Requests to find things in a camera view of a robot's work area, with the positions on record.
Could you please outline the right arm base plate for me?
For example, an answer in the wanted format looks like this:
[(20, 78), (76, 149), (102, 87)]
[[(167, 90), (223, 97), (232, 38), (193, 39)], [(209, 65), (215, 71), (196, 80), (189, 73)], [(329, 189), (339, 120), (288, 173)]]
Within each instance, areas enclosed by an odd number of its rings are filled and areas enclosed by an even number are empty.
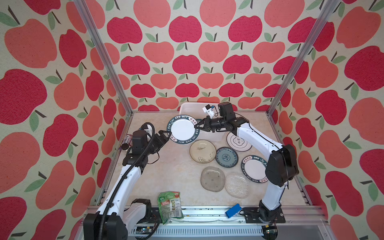
[(267, 208), (242, 208), (240, 215), (243, 216), (247, 224), (284, 224), (285, 216), (281, 207), (270, 211)]

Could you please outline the white plate cloud emblem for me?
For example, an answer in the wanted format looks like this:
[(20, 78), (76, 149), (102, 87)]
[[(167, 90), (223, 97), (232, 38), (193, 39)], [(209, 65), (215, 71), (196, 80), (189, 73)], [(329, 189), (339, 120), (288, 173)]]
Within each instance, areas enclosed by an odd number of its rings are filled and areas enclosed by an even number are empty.
[(247, 152), (252, 148), (250, 143), (234, 135), (233, 133), (229, 133), (227, 135), (227, 144), (237, 152)]

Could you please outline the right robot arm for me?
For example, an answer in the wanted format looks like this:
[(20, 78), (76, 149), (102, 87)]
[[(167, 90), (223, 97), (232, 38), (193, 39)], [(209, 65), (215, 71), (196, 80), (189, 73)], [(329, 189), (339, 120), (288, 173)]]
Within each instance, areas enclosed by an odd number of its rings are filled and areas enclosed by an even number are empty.
[(270, 139), (242, 116), (231, 120), (227, 117), (206, 117), (195, 124), (195, 129), (213, 133), (224, 129), (244, 139), (261, 152), (267, 160), (265, 173), (269, 183), (259, 209), (268, 213), (281, 207), (280, 200), (285, 187), (299, 174), (297, 154), (292, 145), (282, 145)]

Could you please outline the white plate green text rim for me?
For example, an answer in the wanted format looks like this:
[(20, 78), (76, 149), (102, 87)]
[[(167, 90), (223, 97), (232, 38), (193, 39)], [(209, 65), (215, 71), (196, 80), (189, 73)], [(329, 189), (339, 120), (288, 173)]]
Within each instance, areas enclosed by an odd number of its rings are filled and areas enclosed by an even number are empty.
[(197, 123), (197, 120), (189, 115), (173, 117), (167, 124), (167, 131), (172, 133), (170, 139), (180, 145), (193, 143), (200, 134), (200, 130), (195, 128)]

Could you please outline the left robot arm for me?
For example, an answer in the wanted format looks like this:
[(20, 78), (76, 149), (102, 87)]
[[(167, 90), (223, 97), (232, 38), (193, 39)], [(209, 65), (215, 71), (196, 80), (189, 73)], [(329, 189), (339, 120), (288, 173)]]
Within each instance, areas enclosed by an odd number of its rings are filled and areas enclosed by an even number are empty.
[(84, 239), (126, 240), (138, 222), (151, 217), (150, 200), (136, 199), (129, 208), (126, 208), (126, 204), (148, 164), (148, 156), (158, 153), (171, 135), (170, 131), (156, 132), (154, 125), (146, 122), (133, 133), (130, 145), (122, 145), (127, 154), (119, 178), (98, 210), (86, 215), (83, 222)]

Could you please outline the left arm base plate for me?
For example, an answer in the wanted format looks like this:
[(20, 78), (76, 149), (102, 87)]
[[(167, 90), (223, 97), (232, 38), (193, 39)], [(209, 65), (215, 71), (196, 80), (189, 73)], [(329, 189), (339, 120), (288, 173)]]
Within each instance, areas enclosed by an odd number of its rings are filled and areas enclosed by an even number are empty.
[(150, 223), (150, 224), (159, 223), (159, 224), (161, 224), (162, 220), (161, 220), (159, 208), (158, 207), (152, 207), (151, 213), (137, 222), (137, 224), (142, 224), (142, 223)]

